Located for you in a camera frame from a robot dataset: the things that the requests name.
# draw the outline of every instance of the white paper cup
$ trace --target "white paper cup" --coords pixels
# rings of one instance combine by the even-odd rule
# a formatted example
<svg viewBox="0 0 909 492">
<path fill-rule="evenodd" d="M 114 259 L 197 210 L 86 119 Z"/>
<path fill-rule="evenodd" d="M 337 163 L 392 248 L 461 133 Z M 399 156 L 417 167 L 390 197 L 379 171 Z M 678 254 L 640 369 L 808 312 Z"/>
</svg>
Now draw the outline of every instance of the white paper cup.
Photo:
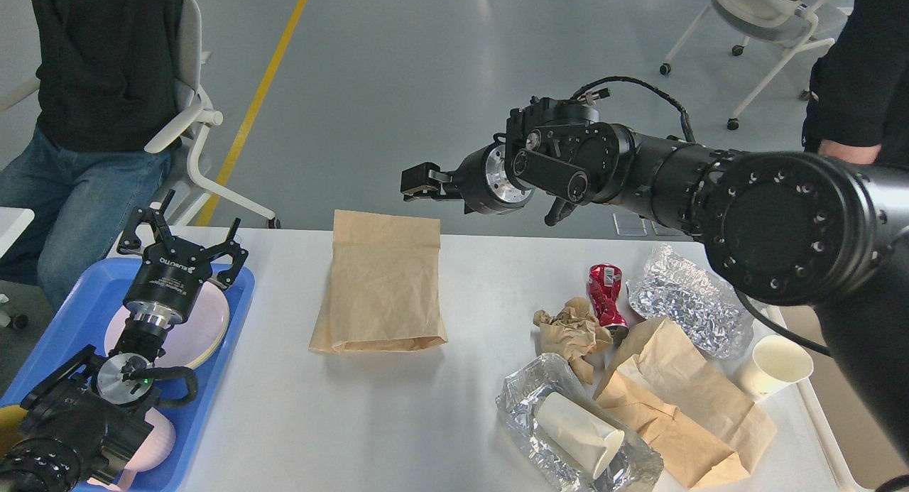
<svg viewBox="0 0 909 492">
<path fill-rule="evenodd" d="M 536 423 L 593 479 L 606 470 L 624 441 L 624 431 L 558 393 L 543 399 Z"/>
<path fill-rule="evenodd" d="M 804 380 L 815 371 L 815 362 L 798 343 L 782 336 L 764 337 L 736 370 L 734 382 L 755 401 Z"/>
</svg>

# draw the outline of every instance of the white table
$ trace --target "white table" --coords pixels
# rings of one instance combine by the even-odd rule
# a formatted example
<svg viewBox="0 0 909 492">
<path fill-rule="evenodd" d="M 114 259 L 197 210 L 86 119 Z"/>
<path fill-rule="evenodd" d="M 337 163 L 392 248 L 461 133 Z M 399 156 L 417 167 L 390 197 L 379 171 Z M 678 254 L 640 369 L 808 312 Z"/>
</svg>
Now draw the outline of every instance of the white table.
<svg viewBox="0 0 909 492">
<path fill-rule="evenodd" d="M 225 230 L 175 233 L 213 245 Z M 639 269 L 656 242 L 442 236 L 449 343 L 414 354 L 307 350 L 330 232 L 241 229 L 256 292 L 185 490 L 552 490 L 496 418 L 502 379 L 535 357 L 533 312 L 584 294 L 587 269 Z M 673 243 L 706 266 L 702 247 Z M 620 310 L 634 317 L 626 302 Z M 837 490 L 797 388 L 763 406 L 778 434 L 752 479 L 716 492 Z M 656 490 L 685 490 L 663 473 Z"/>
<path fill-rule="evenodd" d="M 9 247 L 32 223 L 33 218 L 35 212 L 28 208 L 0 207 L 0 256 L 9 251 Z"/>
</svg>

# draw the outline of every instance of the jeans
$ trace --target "jeans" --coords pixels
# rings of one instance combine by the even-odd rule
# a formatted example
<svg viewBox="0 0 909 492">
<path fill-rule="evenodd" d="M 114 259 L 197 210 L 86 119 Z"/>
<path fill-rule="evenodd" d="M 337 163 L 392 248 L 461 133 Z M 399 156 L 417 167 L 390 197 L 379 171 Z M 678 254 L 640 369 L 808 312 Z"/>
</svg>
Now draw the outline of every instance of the jeans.
<svg viewBox="0 0 909 492">
<path fill-rule="evenodd" d="M 0 207 L 35 220 L 0 257 L 0 279 L 41 286 L 59 309 L 75 281 L 107 256 L 134 207 L 145 207 L 170 169 L 170 151 L 78 153 L 41 130 L 0 171 Z"/>
</svg>

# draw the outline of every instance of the brown paper bag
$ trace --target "brown paper bag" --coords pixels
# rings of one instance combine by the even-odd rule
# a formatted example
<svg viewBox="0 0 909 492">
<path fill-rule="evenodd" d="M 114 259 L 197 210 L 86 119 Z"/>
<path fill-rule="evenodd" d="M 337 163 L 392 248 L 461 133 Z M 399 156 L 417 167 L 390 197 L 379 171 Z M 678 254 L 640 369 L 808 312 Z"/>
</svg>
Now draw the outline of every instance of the brown paper bag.
<svg viewBox="0 0 909 492">
<path fill-rule="evenodd" d="M 748 478 L 776 435 L 769 415 L 667 317 L 633 328 L 594 399 L 662 454 L 686 488 Z"/>
<path fill-rule="evenodd" d="M 310 350 L 410 352 L 448 341 L 439 221 L 335 210 L 331 278 Z"/>
</svg>

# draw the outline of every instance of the black shirt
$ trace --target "black shirt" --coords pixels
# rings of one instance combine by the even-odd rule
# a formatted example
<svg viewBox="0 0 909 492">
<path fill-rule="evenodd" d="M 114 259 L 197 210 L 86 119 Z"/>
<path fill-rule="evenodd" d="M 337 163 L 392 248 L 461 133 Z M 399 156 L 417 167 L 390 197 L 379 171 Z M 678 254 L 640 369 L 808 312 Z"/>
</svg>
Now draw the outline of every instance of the black shirt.
<svg viewBox="0 0 909 492">
<path fill-rule="evenodd" d="M 812 71 L 805 136 L 874 146 L 909 126 L 909 0 L 855 0 Z"/>
<path fill-rule="evenodd" d="M 78 152 L 139 151 L 176 115 L 183 0 L 32 0 L 38 127 Z"/>
</svg>

